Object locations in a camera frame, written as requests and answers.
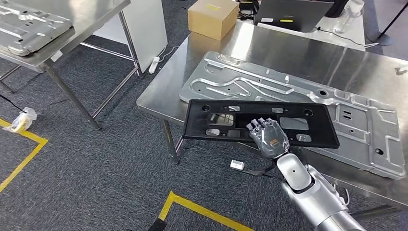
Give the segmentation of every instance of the robotic arm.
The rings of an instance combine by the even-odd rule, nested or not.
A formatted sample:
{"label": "robotic arm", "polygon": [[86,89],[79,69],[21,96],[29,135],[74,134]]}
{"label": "robotic arm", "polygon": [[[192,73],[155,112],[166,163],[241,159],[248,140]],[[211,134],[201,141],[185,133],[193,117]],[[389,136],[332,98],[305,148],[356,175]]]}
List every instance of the robotic arm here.
{"label": "robotic arm", "polygon": [[277,121],[254,119],[247,125],[250,136],[266,159],[276,161],[285,178],[282,188],[291,201],[306,215],[313,227],[321,231],[365,231],[348,214],[336,189],[312,166],[304,166],[289,152],[289,141]]}

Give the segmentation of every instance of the black strap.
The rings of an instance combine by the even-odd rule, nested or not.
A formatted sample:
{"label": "black strap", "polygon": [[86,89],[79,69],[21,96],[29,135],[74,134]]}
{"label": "black strap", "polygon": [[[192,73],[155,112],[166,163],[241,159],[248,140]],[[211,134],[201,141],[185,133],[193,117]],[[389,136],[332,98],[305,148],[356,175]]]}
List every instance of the black strap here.
{"label": "black strap", "polygon": [[17,107],[11,100],[7,99],[6,97],[2,96],[1,94],[0,94],[0,97],[2,97],[3,99],[5,99],[5,100],[8,101],[9,103],[11,103],[14,107],[18,108],[18,110],[20,110],[20,111],[26,113],[26,112],[23,111],[21,108]]}
{"label": "black strap", "polygon": [[165,223],[163,220],[160,218],[157,218],[153,225],[149,228],[148,231],[163,231],[165,230],[167,223]]}

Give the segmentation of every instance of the white connector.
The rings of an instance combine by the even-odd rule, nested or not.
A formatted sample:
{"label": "white connector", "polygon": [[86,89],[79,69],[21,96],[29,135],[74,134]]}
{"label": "white connector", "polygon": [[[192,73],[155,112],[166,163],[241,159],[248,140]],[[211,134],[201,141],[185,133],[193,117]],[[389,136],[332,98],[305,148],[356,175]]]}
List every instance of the white connector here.
{"label": "white connector", "polygon": [[152,62],[152,64],[150,65],[150,68],[149,68],[149,73],[150,73],[150,74],[153,74],[153,73],[155,72],[155,70],[156,70],[156,68],[157,68],[157,65],[159,64],[159,60],[160,60],[159,57],[155,57],[155,58],[153,59],[153,62]]}
{"label": "white connector", "polygon": [[238,170],[243,170],[244,162],[237,161],[237,160],[232,160],[231,164],[230,164],[230,167],[234,168],[234,169],[238,169]]}

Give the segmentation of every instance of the mounting hole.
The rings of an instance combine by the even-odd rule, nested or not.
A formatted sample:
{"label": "mounting hole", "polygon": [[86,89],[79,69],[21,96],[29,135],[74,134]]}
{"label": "mounting hole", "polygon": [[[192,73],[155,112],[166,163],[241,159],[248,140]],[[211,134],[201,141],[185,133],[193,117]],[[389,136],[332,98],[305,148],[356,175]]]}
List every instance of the mounting hole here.
{"label": "mounting hole", "polygon": [[384,155],[384,152],[383,152],[381,149],[379,149],[379,148],[376,148],[376,149],[375,149],[375,152],[376,152],[378,155]]}
{"label": "mounting hole", "polygon": [[320,90],[320,91],[319,91],[319,94],[322,95],[322,96],[326,96],[326,95],[327,95],[327,92],[326,92],[325,90]]}
{"label": "mounting hole", "polygon": [[312,115],[313,115],[313,112],[312,112],[312,110],[310,110],[310,109],[305,109],[305,110],[303,111],[303,113],[305,113],[305,116],[312,116]]}
{"label": "mounting hole", "polygon": [[204,105],[201,109],[206,112],[210,110],[210,106]]}

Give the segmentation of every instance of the floor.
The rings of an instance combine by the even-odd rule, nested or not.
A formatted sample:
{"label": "floor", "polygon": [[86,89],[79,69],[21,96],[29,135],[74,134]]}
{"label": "floor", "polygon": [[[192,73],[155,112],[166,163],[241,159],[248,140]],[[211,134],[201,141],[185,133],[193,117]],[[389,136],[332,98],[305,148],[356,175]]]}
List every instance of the floor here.
{"label": "floor", "polygon": [[[186,9],[193,2],[163,0],[166,51],[188,36]],[[377,7],[378,2],[374,0],[371,7]],[[372,28],[376,22],[368,24]],[[87,42],[127,53],[126,46],[102,38],[91,37]],[[386,48],[381,52],[403,55]],[[2,72],[12,66],[0,61]],[[80,46],[63,56],[55,69],[93,111],[132,69],[132,63]],[[254,230],[312,230],[281,191],[276,172],[272,172],[274,178],[255,178],[228,167],[231,159],[240,159],[260,168],[264,162],[259,156],[229,143],[189,141],[182,147],[181,163],[174,165],[160,121],[136,107],[136,99],[153,78],[144,74],[124,86],[98,117],[101,131],[85,121],[45,74],[20,68],[6,79],[17,93],[4,95],[40,113],[29,131],[48,142],[0,192],[2,230],[148,230],[170,191]],[[1,120],[11,122],[17,116],[17,110],[0,101]],[[181,134],[180,126],[171,127],[175,137]],[[36,145],[26,137],[0,130],[0,182]],[[351,212],[377,205],[351,192]],[[360,222],[370,231],[396,231],[399,216]],[[168,231],[230,230],[176,204],[166,222]]]}

